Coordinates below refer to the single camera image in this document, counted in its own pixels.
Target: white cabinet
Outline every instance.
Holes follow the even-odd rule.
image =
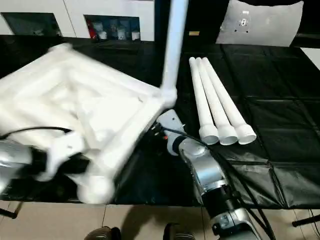
[[[154,41],[155,2],[148,0],[64,0],[75,35],[90,38],[86,16],[137,17],[140,39]]]
[[[76,37],[64,0],[2,0],[0,13],[0,35]]]

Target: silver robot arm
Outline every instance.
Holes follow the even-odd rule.
[[[162,114],[158,120],[163,127],[184,132],[174,110]],[[248,212],[234,197],[224,171],[209,149],[193,139],[164,131],[168,137],[168,151],[179,155],[188,165],[198,201],[206,208],[213,233],[221,240],[262,240]]]

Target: black cable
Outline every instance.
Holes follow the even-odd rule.
[[[16,133],[31,131],[31,130],[59,130],[59,131],[63,131],[65,134],[72,131],[71,129],[59,127],[59,126],[33,126],[33,127],[26,127],[26,128],[10,131],[0,136],[0,140],[8,138],[11,134],[16,134]]]
[[[312,209],[309,209],[308,212],[309,212],[309,211],[311,212],[311,215],[312,215],[312,217],[314,218],[315,215],[314,215],[314,212],[312,211]],[[319,232],[318,226],[317,226],[316,222],[314,222],[313,224],[314,224],[314,226],[315,226],[315,229],[314,229],[313,226],[312,226],[312,229],[313,229],[313,231],[315,232],[315,235],[317,236],[317,238],[320,239],[320,232]]]
[[[249,189],[249,187],[247,186],[247,184],[243,180],[242,176],[238,173],[238,171],[234,168],[234,166],[232,166],[232,164],[230,162],[223,160],[223,158],[221,158],[220,155],[215,153],[215,151],[211,148],[210,145],[206,144],[202,140],[200,140],[200,139],[198,139],[198,138],[196,138],[196,137],[194,137],[192,135],[189,135],[189,134],[187,134],[185,132],[182,132],[182,131],[178,131],[178,130],[170,129],[170,128],[167,128],[167,127],[163,127],[163,126],[161,128],[164,131],[169,131],[169,132],[180,134],[182,136],[190,138],[190,139],[200,143],[201,145],[207,147],[211,151],[211,153],[214,155],[213,156],[214,159],[222,166],[223,169],[225,169],[225,171],[227,171],[228,169],[231,170],[234,173],[234,175],[238,178],[238,180],[240,181],[241,185],[244,187],[245,191],[248,193],[248,195],[249,195],[250,199],[252,200],[254,206],[257,208],[262,220],[264,221],[264,224],[262,223],[262,221],[258,218],[258,216],[251,209],[248,210],[248,208],[246,208],[247,211],[252,215],[252,217],[257,221],[257,223],[262,227],[262,229],[265,231],[265,233],[268,235],[268,237],[271,240],[276,240],[276,236],[274,234],[274,231],[272,230],[272,227],[271,227],[266,215],[264,214],[262,209],[259,207],[257,200],[255,199],[255,197],[252,194],[251,190]],[[231,179],[230,176],[228,178],[229,178],[228,179],[229,183],[233,185],[233,190],[235,190],[234,184],[233,184],[233,180]]]

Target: black tablecloth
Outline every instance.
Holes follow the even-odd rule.
[[[46,37],[0,37],[0,77],[71,42],[89,57],[143,82],[159,86],[164,49],[152,42]],[[270,209],[320,208],[319,70],[299,48],[247,45],[183,47],[174,109],[185,130],[199,136],[199,121],[188,59],[208,57],[245,120],[257,133],[248,145],[214,149],[246,179],[259,205]],[[63,173],[49,182],[31,177],[12,181],[1,198],[16,201],[77,202],[77,186]],[[235,180],[245,202],[251,201]],[[145,135],[117,179],[115,204],[199,205],[190,171],[167,153],[166,142]]]

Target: floor tile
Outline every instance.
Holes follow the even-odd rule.
[[[0,208],[7,210],[9,207],[10,201],[2,201],[0,200]],[[4,216],[0,215],[0,224],[2,223]]]
[[[210,223],[210,217],[207,210],[203,207],[202,208],[202,216],[203,216],[203,225],[204,225],[204,236],[206,240],[217,240],[218,237],[214,235],[212,231],[212,226]]]
[[[14,211],[17,202],[11,202]],[[5,217],[0,225],[1,240],[82,240],[102,226],[104,205],[26,202],[18,217]]]
[[[121,229],[124,240],[162,240],[168,223],[179,223],[204,240],[200,207],[107,205],[103,225]]]
[[[309,218],[312,216],[311,212],[309,212],[307,209],[295,209],[294,212],[295,212],[296,218],[298,220],[306,219],[306,218]],[[313,209],[312,212],[314,215],[320,214],[319,209]],[[320,222],[316,222],[316,226],[317,226],[318,230],[320,231]],[[302,225],[300,227],[302,229],[302,233],[303,233],[305,240],[318,240],[318,239],[320,239],[320,236],[317,237],[317,235],[316,235],[316,228],[315,228],[314,223]]]
[[[303,234],[301,229],[295,228],[291,225],[291,222],[296,219],[295,213],[293,210],[263,210],[267,219],[269,220],[275,237],[277,240],[303,240]],[[207,230],[205,231],[205,239],[218,239],[214,236],[212,230],[209,225],[209,216],[207,212],[203,211],[204,215],[204,224],[207,223]],[[257,228],[263,240],[268,240],[268,236],[264,233],[262,228],[257,224],[255,220],[253,220],[254,226]]]

